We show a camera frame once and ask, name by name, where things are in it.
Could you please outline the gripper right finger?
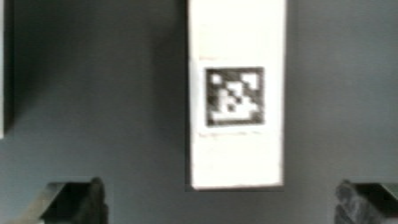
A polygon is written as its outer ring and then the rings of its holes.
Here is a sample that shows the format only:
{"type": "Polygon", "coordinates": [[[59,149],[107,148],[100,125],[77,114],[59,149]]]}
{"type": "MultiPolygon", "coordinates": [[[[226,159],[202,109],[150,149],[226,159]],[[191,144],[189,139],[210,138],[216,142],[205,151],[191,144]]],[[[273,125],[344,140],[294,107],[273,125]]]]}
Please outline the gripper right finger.
{"type": "Polygon", "coordinates": [[[398,224],[398,183],[354,183],[337,187],[335,224],[398,224]]]}

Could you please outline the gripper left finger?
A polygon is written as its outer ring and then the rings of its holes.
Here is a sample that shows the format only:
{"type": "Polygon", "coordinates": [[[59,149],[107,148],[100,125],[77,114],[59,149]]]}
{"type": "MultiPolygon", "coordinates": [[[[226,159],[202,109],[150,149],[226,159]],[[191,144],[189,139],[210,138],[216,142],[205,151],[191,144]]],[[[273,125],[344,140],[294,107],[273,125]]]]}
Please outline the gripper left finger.
{"type": "Polygon", "coordinates": [[[100,178],[88,182],[52,182],[42,199],[40,224],[109,224],[106,184],[100,178]]]}

